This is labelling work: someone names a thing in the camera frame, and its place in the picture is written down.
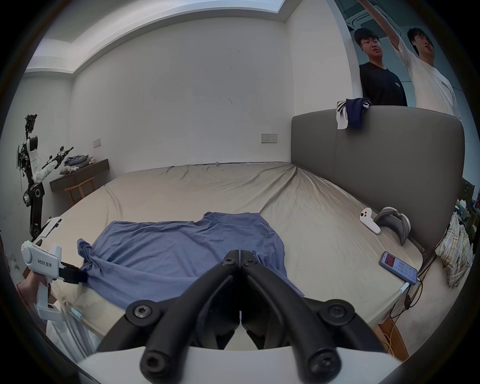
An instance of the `pile of clothes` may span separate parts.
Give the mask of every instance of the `pile of clothes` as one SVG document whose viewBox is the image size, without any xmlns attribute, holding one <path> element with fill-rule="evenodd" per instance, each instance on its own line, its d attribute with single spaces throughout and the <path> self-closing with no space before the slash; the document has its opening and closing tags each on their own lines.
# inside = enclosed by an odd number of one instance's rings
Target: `pile of clothes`
<svg viewBox="0 0 480 384">
<path fill-rule="evenodd" d="M 447 273 L 449 288 L 458 287 L 461 279 L 473 262 L 473 252 L 460 216 L 454 212 L 443 240 L 435 248 L 435 253 Z"/>
<path fill-rule="evenodd" d="M 63 162 L 65 166 L 60 170 L 60 174 L 66 175 L 68 173 L 75 172 L 80 168 L 83 168 L 95 162 L 96 160 L 89 155 L 78 155 L 78 156 L 68 157 Z"/>
</svg>

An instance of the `human hand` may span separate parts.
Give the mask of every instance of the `human hand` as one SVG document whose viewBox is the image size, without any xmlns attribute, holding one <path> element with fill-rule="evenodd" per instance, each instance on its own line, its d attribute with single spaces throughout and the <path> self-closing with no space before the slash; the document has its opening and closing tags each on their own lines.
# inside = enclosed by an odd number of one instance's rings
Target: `human hand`
<svg viewBox="0 0 480 384">
<path fill-rule="evenodd" d="M 36 303 L 36 294 L 38 292 L 38 285 L 43 284 L 47 286 L 47 280 L 44 275 L 37 272 L 30 271 L 25 281 L 17 284 L 20 296 L 24 299 L 25 304 L 30 306 Z"/>
</svg>

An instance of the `white controller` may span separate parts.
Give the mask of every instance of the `white controller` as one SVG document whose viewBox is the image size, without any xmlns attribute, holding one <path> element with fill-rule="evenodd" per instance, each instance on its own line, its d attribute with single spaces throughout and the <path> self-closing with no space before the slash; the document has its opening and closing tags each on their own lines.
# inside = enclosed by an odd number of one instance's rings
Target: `white controller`
<svg viewBox="0 0 480 384">
<path fill-rule="evenodd" d="M 380 234 L 380 227 L 372 219 L 372 209 L 365 208 L 360 214 L 360 221 L 366 226 L 370 231 L 375 234 Z"/>
</svg>

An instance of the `raised arm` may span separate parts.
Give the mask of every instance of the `raised arm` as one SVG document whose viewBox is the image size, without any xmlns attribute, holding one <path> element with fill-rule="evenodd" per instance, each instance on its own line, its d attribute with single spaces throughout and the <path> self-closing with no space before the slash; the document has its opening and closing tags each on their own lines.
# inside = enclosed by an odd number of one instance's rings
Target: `raised arm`
<svg viewBox="0 0 480 384">
<path fill-rule="evenodd" d="M 377 22 L 377 24 L 384 30 L 388 39 L 393 45 L 393 48 L 398 50 L 398 43 L 400 42 L 400 36 L 395 32 L 395 29 L 392 28 L 390 23 L 385 19 L 385 17 L 378 12 L 375 7 L 368 0 L 358 0 L 358 2 L 363 5 L 371 17 Z"/>
</svg>

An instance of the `gray floor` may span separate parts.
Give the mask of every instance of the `gray floor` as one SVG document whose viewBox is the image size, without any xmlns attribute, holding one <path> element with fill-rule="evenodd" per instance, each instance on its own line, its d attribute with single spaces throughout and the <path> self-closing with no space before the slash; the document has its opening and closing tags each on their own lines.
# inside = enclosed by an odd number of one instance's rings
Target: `gray floor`
<svg viewBox="0 0 480 384">
<path fill-rule="evenodd" d="M 405 311 L 396 323 L 410 356 L 434 333 L 445 318 L 463 288 L 468 272 L 457 288 L 449 288 L 442 263 L 438 259 L 435 260 L 423 281 L 423 293 L 418 305 Z"/>
</svg>

